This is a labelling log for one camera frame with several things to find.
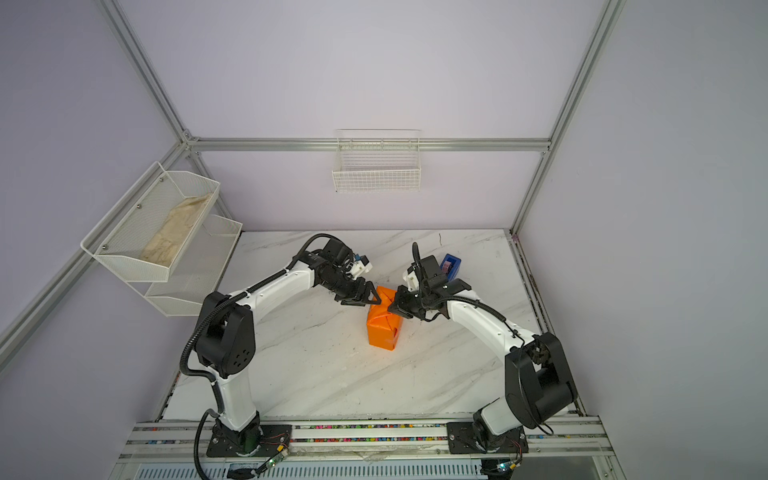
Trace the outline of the orange wrapping paper sheet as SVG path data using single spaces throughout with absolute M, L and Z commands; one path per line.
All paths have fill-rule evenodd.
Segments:
M 377 348 L 393 351 L 402 329 L 402 318 L 389 311 L 396 291 L 378 286 L 376 293 L 381 302 L 378 305 L 371 305 L 368 311 L 366 320 L 368 343 Z

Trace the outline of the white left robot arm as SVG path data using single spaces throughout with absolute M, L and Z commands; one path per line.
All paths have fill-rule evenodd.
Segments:
M 314 266 L 300 261 L 244 290 L 209 294 L 182 350 L 181 372 L 208 381 L 218 418 L 229 430 L 249 429 L 258 414 L 247 374 L 256 353 L 256 324 L 317 285 L 332 292 L 342 305 L 378 305 L 381 299 L 376 288 L 364 278 L 371 269 L 365 257 L 349 268 L 326 261 Z

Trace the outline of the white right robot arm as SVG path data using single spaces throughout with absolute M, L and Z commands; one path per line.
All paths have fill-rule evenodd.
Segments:
M 558 337 L 507 320 L 463 281 L 431 289 L 400 286 L 389 310 L 422 321 L 429 321 L 431 312 L 442 315 L 472 333 L 503 362 L 503 394 L 475 414 L 476 425 L 492 436 L 519 427 L 541 427 L 578 398 Z

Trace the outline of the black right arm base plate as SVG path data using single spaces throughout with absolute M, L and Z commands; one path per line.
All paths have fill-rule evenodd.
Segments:
M 525 454 L 529 451 L 522 427 L 496 435 L 477 422 L 449 422 L 447 442 L 451 454 Z

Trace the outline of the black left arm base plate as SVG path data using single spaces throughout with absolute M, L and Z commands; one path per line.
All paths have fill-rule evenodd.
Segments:
M 241 432 L 229 429 L 216 421 L 212 428 L 211 441 L 206 450 L 209 458 L 268 458 L 287 449 L 293 427 L 289 424 L 267 424 L 250 426 Z

